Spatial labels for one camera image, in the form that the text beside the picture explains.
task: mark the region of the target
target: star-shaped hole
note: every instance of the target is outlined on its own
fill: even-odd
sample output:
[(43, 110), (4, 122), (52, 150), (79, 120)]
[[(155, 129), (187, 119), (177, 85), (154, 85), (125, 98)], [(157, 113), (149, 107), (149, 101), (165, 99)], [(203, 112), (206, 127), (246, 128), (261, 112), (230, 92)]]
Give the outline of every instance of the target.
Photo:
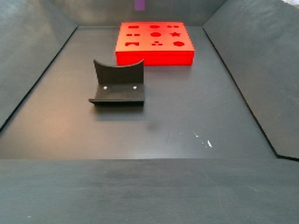
[(173, 32), (171, 34), (174, 37), (181, 37), (181, 35), (182, 35), (179, 32)]

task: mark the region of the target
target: black bracket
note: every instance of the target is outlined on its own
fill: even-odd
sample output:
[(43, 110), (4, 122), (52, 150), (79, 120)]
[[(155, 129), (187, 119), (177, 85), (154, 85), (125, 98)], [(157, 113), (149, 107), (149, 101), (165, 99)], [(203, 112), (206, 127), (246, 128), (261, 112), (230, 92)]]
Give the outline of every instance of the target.
[(130, 66), (108, 66), (94, 60), (98, 93), (94, 104), (145, 103), (145, 61)]

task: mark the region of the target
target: red shape sorter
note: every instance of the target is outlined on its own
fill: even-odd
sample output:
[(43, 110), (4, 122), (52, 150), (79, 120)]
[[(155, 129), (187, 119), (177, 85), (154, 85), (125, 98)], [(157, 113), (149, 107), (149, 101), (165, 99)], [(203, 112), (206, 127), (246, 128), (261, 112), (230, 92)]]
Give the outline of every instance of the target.
[(116, 63), (131, 65), (145, 60), (146, 66), (190, 66), (193, 41), (181, 22), (130, 22), (121, 26)]

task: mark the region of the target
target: black object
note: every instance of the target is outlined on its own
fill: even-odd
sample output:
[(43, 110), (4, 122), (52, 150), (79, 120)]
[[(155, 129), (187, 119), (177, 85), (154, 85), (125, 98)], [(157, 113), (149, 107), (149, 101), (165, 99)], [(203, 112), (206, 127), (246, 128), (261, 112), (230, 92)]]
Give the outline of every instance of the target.
[(94, 104), (145, 103), (145, 61), (130, 66), (108, 66), (94, 60), (98, 93)]

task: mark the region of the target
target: white speck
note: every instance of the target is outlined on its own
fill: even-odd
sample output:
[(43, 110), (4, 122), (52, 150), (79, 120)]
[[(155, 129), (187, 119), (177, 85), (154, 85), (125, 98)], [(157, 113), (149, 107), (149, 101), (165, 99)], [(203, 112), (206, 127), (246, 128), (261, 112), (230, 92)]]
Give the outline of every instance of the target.
[(213, 148), (213, 146), (211, 146), (211, 141), (209, 140), (209, 145), (210, 145), (210, 147)]

